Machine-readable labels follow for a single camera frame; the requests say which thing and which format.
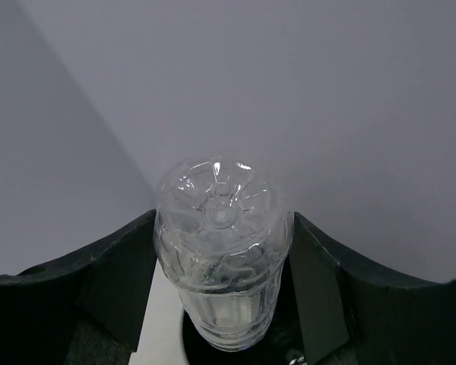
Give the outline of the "clear bottle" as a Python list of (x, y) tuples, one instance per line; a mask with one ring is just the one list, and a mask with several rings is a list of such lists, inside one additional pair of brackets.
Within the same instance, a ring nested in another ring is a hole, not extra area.
[(278, 185), (238, 154), (182, 160), (160, 180), (154, 247), (200, 336), (238, 352), (274, 317), (294, 215)]

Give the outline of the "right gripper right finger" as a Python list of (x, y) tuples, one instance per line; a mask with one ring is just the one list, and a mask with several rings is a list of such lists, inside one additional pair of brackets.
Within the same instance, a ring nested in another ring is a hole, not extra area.
[(295, 216), (290, 267), (306, 360), (456, 364), (456, 279), (381, 265)]

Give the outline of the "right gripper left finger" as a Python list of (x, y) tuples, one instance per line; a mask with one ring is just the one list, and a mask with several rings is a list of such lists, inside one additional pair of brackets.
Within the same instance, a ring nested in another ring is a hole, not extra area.
[(0, 275), (0, 364), (127, 364), (157, 256), (156, 213), (58, 259)]

